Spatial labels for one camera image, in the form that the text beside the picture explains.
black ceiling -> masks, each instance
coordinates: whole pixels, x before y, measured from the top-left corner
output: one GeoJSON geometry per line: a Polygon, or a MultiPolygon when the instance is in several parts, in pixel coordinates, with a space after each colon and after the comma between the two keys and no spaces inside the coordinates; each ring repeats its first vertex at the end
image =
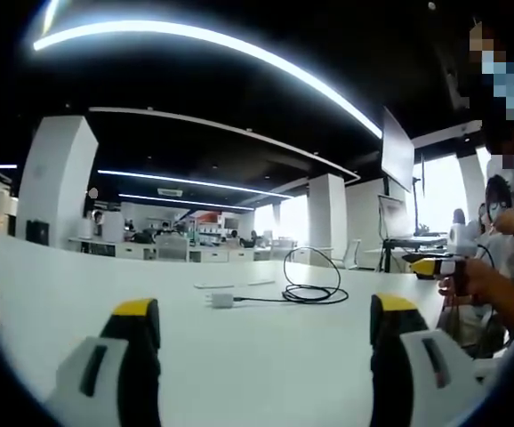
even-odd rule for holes
{"type": "MultiPolygon", "coordinates": [[[[416,137],[470,119],[467,111],[453,107],[446,72],[468,43],[472,16],[452,2],[435,3],[432,11],[426,1],[327,0],[297,7],[263,0],[73,0],[50,32],[112,19],[213,29],[306,69],[379,126],[386,106],[416,137]],[[445,49],[447,42],[450,48],[445,49]]],[[[142,33],[87,37],[33,52],[30,46],[41,28],[39,4],[14,5],[12,22],[0,34],[0,163],[25,161],[42,117],[85,114],[100,143],[94,169],[263,190],[337,172],[266,142],[204,125],[88,112],[90,107],[124,107],[250,128],[364,177],[381,173],[377,161],[357,161],[380,148],[377,138],[326,97],[269,64],[216,44],[142,33]]],[[[124,187],[113,186],[115,181],[92,177],[110,197],[124,187]]],[[[151,187],[145,184],[142,192],[151,195],[151,187]]],[[[140,185],[133,190],[141,191],[140,185]]],[[[212,203],[233,204],[251,196],[190,190],[193,199],[212,203]]]]}

person's hand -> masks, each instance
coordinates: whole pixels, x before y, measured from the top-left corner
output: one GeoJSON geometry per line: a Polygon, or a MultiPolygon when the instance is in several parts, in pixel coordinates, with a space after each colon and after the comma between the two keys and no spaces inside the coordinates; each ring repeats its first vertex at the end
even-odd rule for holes
{"type": "MultiPolygon", "coordinates": [[[[482,260],[469,258],[464,261],[467,276],[467,293],[477,295],[480,299],[486,298],[486,290],[498,280],[506,279],[482,260]]],[[[438,284],[439,293],[443,296],[454,296],[454,278],[444,278],[438,284]]]]}
{"type": "Polygon", "coordinates": [[[498,215],[494,227],[502,234],[514,236],[514,209],[509,209],[498,215]]]}

monitor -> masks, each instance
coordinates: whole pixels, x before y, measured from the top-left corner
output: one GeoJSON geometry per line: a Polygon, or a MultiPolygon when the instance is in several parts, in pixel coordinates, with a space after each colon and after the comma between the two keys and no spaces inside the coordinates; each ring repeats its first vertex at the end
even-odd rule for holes
{"type": "Polygon", "coordinates": [[[414,177],[415,148],[399,122],[384,109],[381,169],[407,192],[414,177]]]}
{"type": "Polygon", "coordinates": [[[407,238],[413,235],[406,202],[397,198],[378,195],[381,212],[381,235],[384,238],[407,238]]]}

office chair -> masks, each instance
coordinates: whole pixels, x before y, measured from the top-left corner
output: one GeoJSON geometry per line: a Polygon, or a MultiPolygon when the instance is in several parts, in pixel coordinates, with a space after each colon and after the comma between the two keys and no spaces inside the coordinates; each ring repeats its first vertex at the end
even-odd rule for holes
{"type": "Polygon", "coordinates": [[[348,247],[346,247],[346,252],[344,253],[344,257],[342,259],[333,258],[332,262],[336,267],[341,270],[355,270],[357,269],[357,251],[360,248],[360,243],[362,240],[359,238],[353,238],[348,242],[348,247]]]}
{"type": "Polygon", "coordinates": [[[273,240],[271,242],[271,256],[272,261],[284,261],[286,255],[296,247],[295,240],[282,239],[273,240]]]}
{"type": "Polygon", "coordinates": [[[157,260],[189,261],[189,241],[176,234],[161,234],[157,237],[157,260]]]}

ceiling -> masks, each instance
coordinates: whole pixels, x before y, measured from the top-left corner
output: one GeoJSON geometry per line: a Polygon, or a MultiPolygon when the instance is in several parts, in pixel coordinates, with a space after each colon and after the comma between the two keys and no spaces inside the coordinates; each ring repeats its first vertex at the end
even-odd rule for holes
{"type": "MultiPolygon", "coordinates": [[[[468,43],[472,16],[450,3],[436,2],[432,11],[423,1],[326,0],[295,9],[264,0],[72,0],[58,12],[50,33],[121,18],[210,28],[306,69],[378,126],[387,107],[414,138],[472,118],[454,105],[446,77],[460,62],[457,55],[468,43]]],[[[278,68],[217,44],[160,34],[90,36],[34,52],[30,47],[41,33],[44,11],[39,4],[15,4],[12,21],[0,32],[0,164],[20,165],[12,172],[17,183],[42,117],[66,114],[85,115],[99,141],[94,171],[158,173],[261,190],[341,173],[242,134],[169,118],[89,112],[90,107],[212,120],[303,149],[358,171],[363,180],[381,176],[381,141],[278,68]]],[[[251,196],[169,184],[97,173],[90,183],[100,198],[113,200],[127,191],[156,197],[158,187],[180,188],[184,198],[225,205],[251,196]]],[[[292,194],[303,191],[301,185],[292,194]]]]}

